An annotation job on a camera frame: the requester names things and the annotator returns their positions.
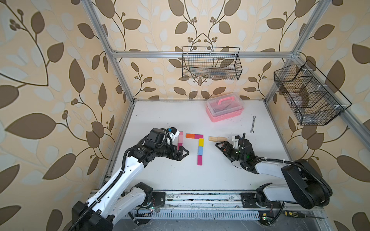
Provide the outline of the light pink block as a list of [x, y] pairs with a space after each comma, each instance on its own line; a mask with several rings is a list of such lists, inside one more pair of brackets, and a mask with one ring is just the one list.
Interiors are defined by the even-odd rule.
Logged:
[[180, 135], [179, 136], [178, 143], [183, 143], [183, 141], [184, 141], [184, 136], [183, 135]]

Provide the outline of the magenta slanted block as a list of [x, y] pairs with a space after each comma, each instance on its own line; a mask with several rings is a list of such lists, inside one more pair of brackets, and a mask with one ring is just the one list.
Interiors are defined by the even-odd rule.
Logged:
[[197, 165], [198, 166], [202, 166], [202, 164], [203, 164], [202, 155], [198, 155], [197, 156]]

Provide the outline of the ridged wood block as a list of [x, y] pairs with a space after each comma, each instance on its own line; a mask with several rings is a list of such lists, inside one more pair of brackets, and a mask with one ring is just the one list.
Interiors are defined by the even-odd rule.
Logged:
[[209, 141], [218, 142], [218, 137], [209, 136]]

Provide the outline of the blue block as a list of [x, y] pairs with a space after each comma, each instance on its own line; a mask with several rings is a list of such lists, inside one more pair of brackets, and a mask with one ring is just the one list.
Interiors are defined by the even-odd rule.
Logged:
[[203, 146], [198, 147], [198, 155], [202, 156], [203, 155]]

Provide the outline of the orange block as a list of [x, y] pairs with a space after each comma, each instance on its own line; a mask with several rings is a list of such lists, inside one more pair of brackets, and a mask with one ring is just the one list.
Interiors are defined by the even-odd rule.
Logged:
[[186, 134], [186, 138], [188, 138], [188, 139], [195, 139], [195, 135], [194, 134], [191, 134], [191, 133], [187, 133]]

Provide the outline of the yellow block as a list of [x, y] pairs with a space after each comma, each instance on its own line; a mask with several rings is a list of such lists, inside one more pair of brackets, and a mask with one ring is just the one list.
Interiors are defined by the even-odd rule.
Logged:
[[204, 146], [204, 139], [203, 138], [199, 138], [198, 146], [199, 147], [203, 147]]

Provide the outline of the pink plastic storage box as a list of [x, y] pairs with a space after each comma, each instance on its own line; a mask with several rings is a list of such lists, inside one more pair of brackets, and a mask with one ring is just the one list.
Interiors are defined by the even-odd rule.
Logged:
[[206, 113], [213, 123], [239, 116], [243, 110], [243, 100], [236, 93], [211, 98], [206, 102]]

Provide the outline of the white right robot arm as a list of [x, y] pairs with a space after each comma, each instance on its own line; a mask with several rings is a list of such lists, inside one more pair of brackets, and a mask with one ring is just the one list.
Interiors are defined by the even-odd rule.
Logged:
[[258, 157], [246, 138], [236, 136], [233, 143], [223, 141], [215, 145], [230, 161], [238, 161], [240, 168], [253, 174], [263, 174], [284, 180], [283, 184], [265, 183], [256, 189], [255, 204], [265, 208], [273, 202], [298, 204], [305, 209], [325, 207], [330, 202], [332, 189], [308, 161], [286, 161]]

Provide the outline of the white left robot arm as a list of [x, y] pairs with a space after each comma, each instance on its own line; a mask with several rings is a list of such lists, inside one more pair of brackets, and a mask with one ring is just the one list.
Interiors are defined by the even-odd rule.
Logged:
[[157, 157], [181, 161], [189, 155], [184, 147], [178, 147], [174, 140], [180, 132], [170, 127], [153, 128], [135, 146], [128, 148], [123, 155], [121, 167], [108, 182], [87, 202], [77, 202], [72, 208], [71, 231], [111, 231], [124, 216], [131, 218], [135, 208], [154, 209], [156, 199], [153, 189], [140, 182], [128, 193], [129, 184], [145, 167]]

